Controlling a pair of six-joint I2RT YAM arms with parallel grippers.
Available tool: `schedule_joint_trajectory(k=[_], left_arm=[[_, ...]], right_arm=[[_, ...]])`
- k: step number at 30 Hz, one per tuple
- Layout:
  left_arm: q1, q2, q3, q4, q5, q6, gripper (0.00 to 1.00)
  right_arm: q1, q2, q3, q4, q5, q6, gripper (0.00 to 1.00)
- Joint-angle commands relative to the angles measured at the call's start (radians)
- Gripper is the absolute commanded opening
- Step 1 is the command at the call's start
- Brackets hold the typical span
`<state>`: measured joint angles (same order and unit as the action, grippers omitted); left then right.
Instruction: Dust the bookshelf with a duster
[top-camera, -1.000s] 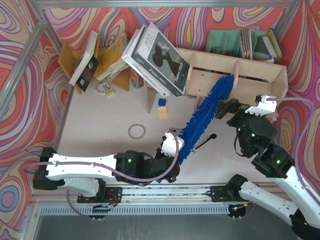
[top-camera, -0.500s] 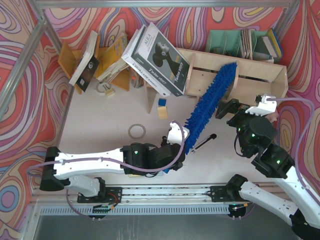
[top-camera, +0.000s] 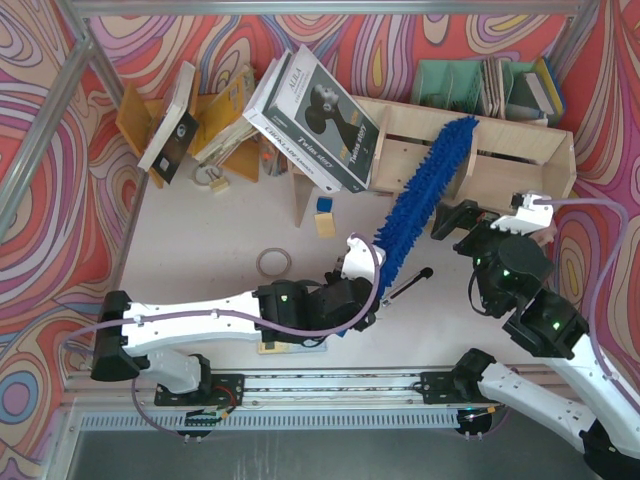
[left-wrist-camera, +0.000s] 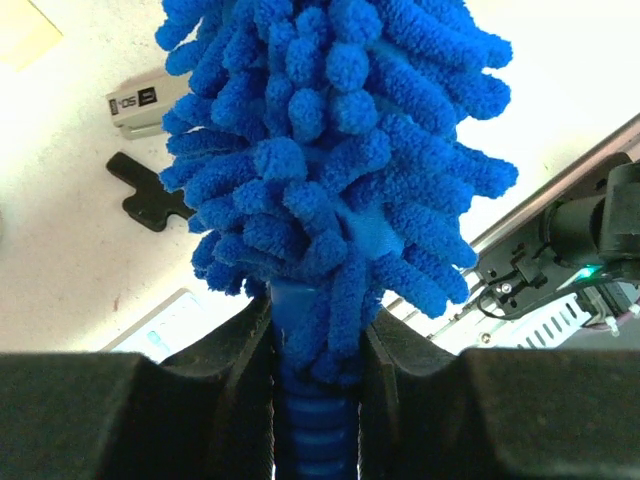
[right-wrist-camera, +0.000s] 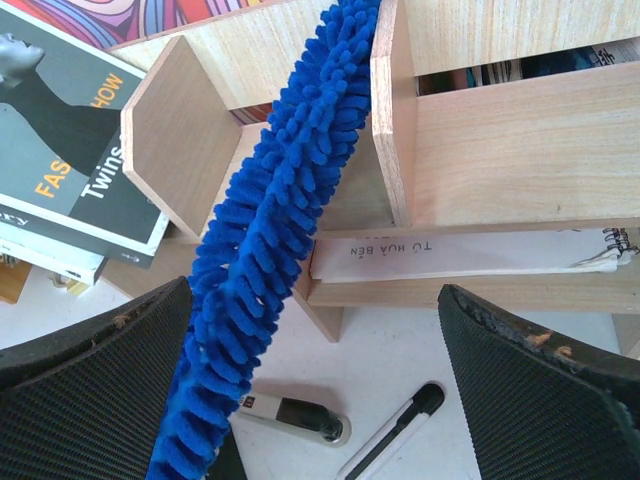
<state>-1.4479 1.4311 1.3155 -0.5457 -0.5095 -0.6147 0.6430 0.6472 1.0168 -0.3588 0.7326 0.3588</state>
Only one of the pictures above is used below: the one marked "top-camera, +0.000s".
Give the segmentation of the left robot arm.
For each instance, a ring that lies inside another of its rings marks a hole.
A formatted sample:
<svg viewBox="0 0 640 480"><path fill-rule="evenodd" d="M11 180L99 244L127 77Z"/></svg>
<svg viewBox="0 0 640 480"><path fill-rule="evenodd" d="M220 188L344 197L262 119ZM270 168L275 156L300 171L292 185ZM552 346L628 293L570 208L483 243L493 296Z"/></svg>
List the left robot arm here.
<svg viewBox="0 0 640 480"><path fill-rule="evenodd" d="M143 304L123 290L107 294L99 315L91 377L99 382L147 378L178 397L213 391L210 362L180 345L223 339L303 344L364 330L379 307L377 286L333 273L326 283L275 281L225 299Z"/></svg>

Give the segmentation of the blue microfiber duster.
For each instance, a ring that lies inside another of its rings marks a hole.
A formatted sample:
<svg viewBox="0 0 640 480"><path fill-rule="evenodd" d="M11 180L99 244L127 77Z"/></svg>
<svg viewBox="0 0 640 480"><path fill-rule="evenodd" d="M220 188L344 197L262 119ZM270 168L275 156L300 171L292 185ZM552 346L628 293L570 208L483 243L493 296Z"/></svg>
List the blue microfiber duster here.
<svg viewBox="0 0 640 480"><path fill-rule="evenodd" d="M374 245L386 253L379 268L378 296L383 296L395 281L448 184L468 157L477 125L473 116L445 124L398 196L384 225L375 233Z"/></svg>

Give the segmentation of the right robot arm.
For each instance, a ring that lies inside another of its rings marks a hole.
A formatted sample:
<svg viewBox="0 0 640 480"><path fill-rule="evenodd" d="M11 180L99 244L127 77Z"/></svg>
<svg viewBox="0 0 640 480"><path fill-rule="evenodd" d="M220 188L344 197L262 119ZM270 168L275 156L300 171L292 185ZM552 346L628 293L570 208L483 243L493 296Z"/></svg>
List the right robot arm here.
<svg viewBox="0 0 640 480"><path fill-rule="evenodd" d="M467 235L453 247L471 258L469 291L479 292L474 312L506 320L510 339L555 371L578 399L572 402L472 348L449 371L423 372L416 391L427 404L494 401L553 431L580 452L602 479L639 476L639 396L602 352L595 316L545 288L552 262L534 240L551 225L559 201L534 193L512 199L512 215L473 200L436 208L431 232L442 240L454 229Z"/></svg>

